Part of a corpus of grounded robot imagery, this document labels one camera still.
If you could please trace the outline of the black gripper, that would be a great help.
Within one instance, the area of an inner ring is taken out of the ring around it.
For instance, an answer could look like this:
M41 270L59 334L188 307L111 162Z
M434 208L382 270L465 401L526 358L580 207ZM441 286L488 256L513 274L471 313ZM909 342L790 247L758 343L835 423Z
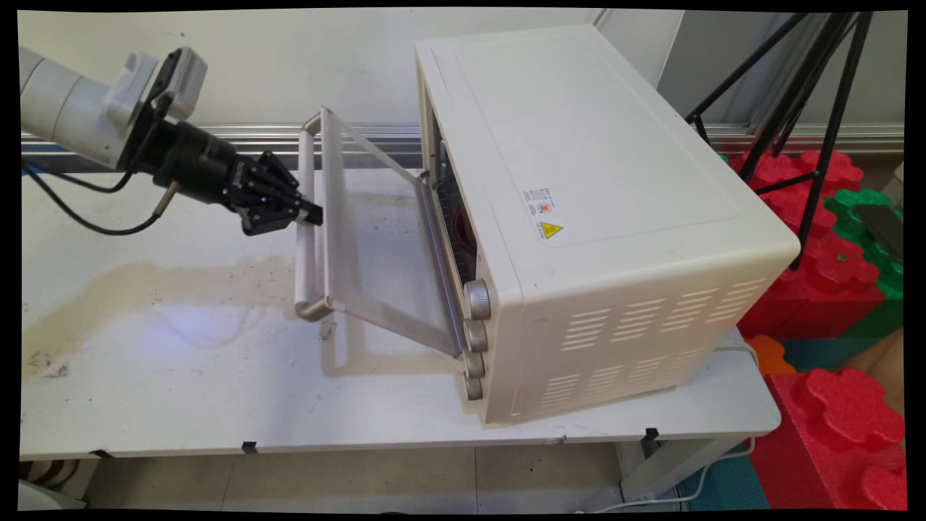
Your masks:
M239 207L248 237L284 230L294 222L321 226L324 213L299 190L299 181L274 153L257 159L187 122L149 118L135 125L119 168L152 175L153 184L179 185L179 194L205 204Z

